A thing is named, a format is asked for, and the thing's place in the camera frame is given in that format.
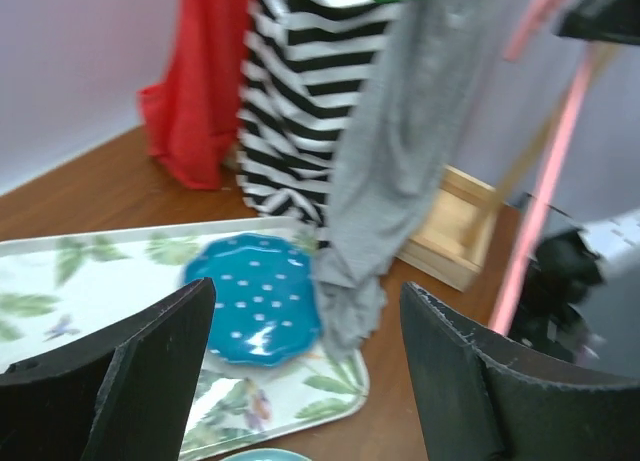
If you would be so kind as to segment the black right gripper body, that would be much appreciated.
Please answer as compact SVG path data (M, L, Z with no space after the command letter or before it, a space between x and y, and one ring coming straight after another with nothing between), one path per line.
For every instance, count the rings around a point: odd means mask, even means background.
M639 0L578 0L559 21L556 35L638 46Z

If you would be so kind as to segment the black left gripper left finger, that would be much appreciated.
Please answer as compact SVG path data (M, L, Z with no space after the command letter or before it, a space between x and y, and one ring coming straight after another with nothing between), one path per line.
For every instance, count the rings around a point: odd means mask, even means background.
M1 375L4 460L178 458L214 313L199 279Z

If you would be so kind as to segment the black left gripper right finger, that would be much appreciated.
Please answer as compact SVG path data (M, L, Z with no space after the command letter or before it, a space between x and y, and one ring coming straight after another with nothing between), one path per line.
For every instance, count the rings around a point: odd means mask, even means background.
M638 380L539 353L413 282L400 312L429 459L638 459Z

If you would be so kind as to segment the thick pink plastic hanger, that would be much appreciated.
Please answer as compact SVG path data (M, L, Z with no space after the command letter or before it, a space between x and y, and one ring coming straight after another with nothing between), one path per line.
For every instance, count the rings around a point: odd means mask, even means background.
M532 0L521 17L504 57L514 61L523 53L529 37L566 0ZM504 279L488 327L502 335L509 333L515 316L529 256L543 227L578 115L596 71L598 47L589 43L560 105L560 116L551 123L551 133L542 141L543 160L538 169L533 201L526 211L516 237Z

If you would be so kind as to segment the grey tank top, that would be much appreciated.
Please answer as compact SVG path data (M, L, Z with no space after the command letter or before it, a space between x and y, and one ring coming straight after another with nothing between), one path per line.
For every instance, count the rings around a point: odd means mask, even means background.
M463 132L496 16L508 0L408 0L342 132L314 258L329 356L342 360L378 327L380 278L422 224Z

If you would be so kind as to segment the black white striped tank top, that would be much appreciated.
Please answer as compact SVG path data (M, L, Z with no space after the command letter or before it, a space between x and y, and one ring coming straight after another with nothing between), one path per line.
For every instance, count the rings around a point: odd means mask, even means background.
M238 183L262 216L289 216L327 244L333 155L400 4L251 0L244 36Z

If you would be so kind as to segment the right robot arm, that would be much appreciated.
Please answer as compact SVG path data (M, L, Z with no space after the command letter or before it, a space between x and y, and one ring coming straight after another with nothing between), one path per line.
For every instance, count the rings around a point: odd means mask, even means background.
M581 42L544 144L491 326L549 355L639 374L639 0L532 0L506 48L533 33Z

